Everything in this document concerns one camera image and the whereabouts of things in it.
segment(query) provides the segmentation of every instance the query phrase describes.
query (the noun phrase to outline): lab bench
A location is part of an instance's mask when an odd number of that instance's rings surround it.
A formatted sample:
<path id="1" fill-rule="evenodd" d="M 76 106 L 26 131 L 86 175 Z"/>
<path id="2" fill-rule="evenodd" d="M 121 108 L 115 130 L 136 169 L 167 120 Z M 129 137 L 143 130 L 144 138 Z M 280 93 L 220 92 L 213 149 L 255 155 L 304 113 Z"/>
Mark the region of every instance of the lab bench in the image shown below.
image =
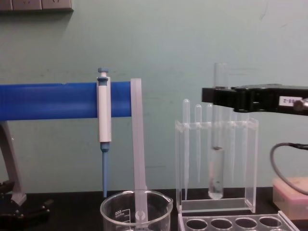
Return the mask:
<path id="1" fill-rule="evenodd" d="M 174 200 L 171 213 L 171 230 L 178 230 L 178 212 L 176 209 L 176 191 L 157 190 Z M 225 196 L 236 196 L 239 189 L 225 189 Z M 117 193 L 109 192 L 108 196 Z M 197 196 L 200 191 L 195 190 L 192 195 Z M 65 192 L 65 193 L 30 193 L 23 207 L 39 206 L 42 202 L 52 199 L 54 204 L 48 224 L 30 228 L 27 231 L 101 231 L 103 219 L 100 214 L 100 205 L 103 199 L 102 192 Z M 275 214 L 278 209 L 272 202 L 272 188 L 257 188 L 256 214 Z M 209 216 L 220 215 L 247 215 L 249 212 L 210 213 Z M 308 220 L 294 221 L 301 231 L 308 231 Z"/>

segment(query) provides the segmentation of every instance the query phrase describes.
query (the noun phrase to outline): label on clamp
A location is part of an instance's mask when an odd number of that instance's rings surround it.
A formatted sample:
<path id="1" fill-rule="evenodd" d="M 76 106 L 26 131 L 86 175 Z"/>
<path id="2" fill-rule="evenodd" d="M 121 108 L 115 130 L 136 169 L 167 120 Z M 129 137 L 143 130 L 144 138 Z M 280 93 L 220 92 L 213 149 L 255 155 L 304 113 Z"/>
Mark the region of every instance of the label on clamp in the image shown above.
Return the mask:
<path id="1" fill-rule="evenodd" d="M 280 96 L 279 97 L 279 106 L 293 107 L 294 103 L 298 100 L 302 100 L 301 97 L 292 97 L 292 96 Z"/>

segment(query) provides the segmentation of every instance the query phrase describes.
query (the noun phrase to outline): blue bar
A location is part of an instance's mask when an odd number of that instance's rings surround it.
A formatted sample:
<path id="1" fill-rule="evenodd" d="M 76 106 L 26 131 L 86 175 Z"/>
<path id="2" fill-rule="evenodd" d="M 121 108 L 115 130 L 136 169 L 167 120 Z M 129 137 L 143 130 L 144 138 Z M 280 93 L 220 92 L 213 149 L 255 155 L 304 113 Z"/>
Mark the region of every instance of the blue bar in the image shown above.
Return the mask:
<path id="1" fill-rule="evenodd" d="M 97 118 L 96 83 L 0 85 L 0 121 Z M 111 117 L 130 117 L 130 82 L 111 82 Z"/>

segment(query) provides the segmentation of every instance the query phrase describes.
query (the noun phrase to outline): black cable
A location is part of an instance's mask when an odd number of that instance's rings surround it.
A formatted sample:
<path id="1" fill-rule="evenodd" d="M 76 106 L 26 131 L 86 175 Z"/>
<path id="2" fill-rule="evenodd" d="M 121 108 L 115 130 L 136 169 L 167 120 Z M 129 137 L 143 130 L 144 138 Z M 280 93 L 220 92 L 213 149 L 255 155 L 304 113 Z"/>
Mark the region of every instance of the black cable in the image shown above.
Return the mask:
<path id="1" fill-rule="evenodd" d="M 271 151 L 270 151 L 270 163 L 274 169 L 274 171 L 276 172 L 276 174 L 278 175 L 278 177 L 280 179 L 283 180 L 284 183 L 286 183 L 287 185 L 289 185 L 292 189 L 294 189 L 295 191 L 308 196 L 308 191 L 302 190 L 300 188 L 298 188 L 297 186 L 295 186 L 294 184 L 292 184 L 290 181 L 288 181 L 288 179 L 278 170 L 275 161 L 274 161 L 274 152 L 277 148 L 282 147 L 282 146 L 290 146 L 293 148 L 297 148 L 297 149 L 304 149 L 304 150 L 308 150 L 308 144 L 300 144 L 300 143 L 278 143 L 276 144 L 274 147 L 272 147 Z"/>

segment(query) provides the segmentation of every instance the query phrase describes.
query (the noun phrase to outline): teal wall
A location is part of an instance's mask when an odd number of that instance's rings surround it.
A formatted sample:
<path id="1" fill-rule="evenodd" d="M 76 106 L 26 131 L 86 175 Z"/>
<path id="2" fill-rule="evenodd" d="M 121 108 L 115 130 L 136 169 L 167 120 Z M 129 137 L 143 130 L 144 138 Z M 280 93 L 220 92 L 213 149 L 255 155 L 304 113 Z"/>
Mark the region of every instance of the teal wall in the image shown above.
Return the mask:
<path id="1" fill-rule="evenodd" d="M 141 78 L 149 188 L 175 188 L 174 120 L 181 101 L 200 102 L 213 63 L 231 65 L 231 83 L 306 85 L 306 0 L 74 0 L 72 14 L 0 16 L 0 83 L 94 82 Z M 269 150 L 307 143 L 306 117 L 255 114 L 260 122 L 258 186 L 271 185 Z M 102 189 L 97 121 L 10 122 L 26 192 Z M 133 187 L 131 120 L 112 120 L 110 189 Z M 307 156 L 281 150 L 287 174 Z M 0 180 L 7 175 L 0 159 Z"/>

